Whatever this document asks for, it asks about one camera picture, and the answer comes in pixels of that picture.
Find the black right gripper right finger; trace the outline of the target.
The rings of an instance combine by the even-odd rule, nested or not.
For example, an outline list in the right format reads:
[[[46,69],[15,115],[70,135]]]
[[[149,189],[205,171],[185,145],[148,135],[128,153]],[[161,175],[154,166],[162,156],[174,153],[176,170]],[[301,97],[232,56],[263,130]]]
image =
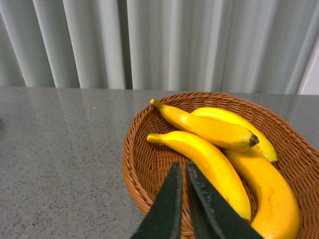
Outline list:
[[[186,164],[187,195],[196,239],[261,239],[241,218],[198,167]]]

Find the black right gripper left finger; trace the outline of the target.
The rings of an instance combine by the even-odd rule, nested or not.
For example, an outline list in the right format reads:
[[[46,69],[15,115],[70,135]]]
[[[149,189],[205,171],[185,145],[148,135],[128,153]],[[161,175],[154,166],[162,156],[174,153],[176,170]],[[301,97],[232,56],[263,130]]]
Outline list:
[[[174,162],[164,183],[135,233],[133,239],[178,239],[181,231],[183,178]]]

